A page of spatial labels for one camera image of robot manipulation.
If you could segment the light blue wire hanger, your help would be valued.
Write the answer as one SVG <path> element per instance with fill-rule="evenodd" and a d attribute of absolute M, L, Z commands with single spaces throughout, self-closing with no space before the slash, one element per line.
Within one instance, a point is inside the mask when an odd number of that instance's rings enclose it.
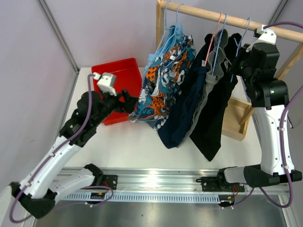
<path fill-rule="evenodd" d="M 240 47 L 242 45 L 242 41 L 243 41 L 243 38 L 244 36 L 246 35 L 248 29 L 249 29 L 249 26 L 250 26 L 250 23 L 251 23 L 251 17 L 248 17 L 247 18 L 247 26 L 245 28 L 245 31 L 244 33 L 241 35 L 240 39 L 238 40 L 237 37 L 238 36 L 235 36 L 233 39 L 232 39 L 232 44 L 235 44 L 235 46 L 232 48 L 232 54 L 231 54 L 231 58 L 230 58 L 230 66 L 229 66 L 229 69 L 231 68 L 232 66 L 232 63 L 233 61 L 235 60 L 235 58 L 239 55 L 239 51 L 240 51 Z"/>

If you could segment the black shorts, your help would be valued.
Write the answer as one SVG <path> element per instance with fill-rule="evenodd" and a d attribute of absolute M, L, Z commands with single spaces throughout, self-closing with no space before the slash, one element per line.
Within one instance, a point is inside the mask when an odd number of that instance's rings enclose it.
<path fill-rule="evenodd" d="M 236 76 L 227 72 L 229 63 L 221 63 L 223 77 L 208 95 L 197 125 L 190 135 L 191 140 L 208 161 L 212 161 L 221 147 L 223 116 L 232 91 L 238 83 Z"/>

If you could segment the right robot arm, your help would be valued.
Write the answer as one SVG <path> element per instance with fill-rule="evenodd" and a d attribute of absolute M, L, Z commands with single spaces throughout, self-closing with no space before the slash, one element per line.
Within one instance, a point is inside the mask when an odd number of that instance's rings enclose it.
<path fill-rule="evenodd" d="M 239 54 L 235 54 L 234 49 L 224 49 L 223 59 L 228 62 L 222 69 L 224 76 L 211 91 L 192 139 L 206 158 L 214 158 L 221 145 L 227 100 L 235 87 L 236 76 L 240 75 L 255 110 L 262 159 L 259 165 L 222 168 L 215 177 L 202 177 L 199 183 L 226 191 L 236 183 L 262 188 L 302 180 L 302 173 L 294 168 L 288 146 L 286 116 L 291 104 L 288 88 L 285 82 L 274 77 L 278 58 L 277 47 L 268 43 L 245 45 Z"/>

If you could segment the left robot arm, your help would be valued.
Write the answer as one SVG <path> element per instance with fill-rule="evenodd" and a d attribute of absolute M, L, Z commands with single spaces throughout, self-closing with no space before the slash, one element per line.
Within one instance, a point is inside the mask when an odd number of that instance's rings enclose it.
<path fill-rule="evenodd" d="M 38 166 L 21 182 L 10 184 L 15 201 L 37 219 L 46 216 L 67 195 L 83 188 L 110 190 L 103 184 L 103 171 L 94 164 L 85 165 L 77 174 L 54 183 L 65 164 L 96 134 L 97 127 L 112 112 L 131 113 L 138 98 L 122 90 L 116 96 L 87 91 L 77 101 L 71 118 Z"/>

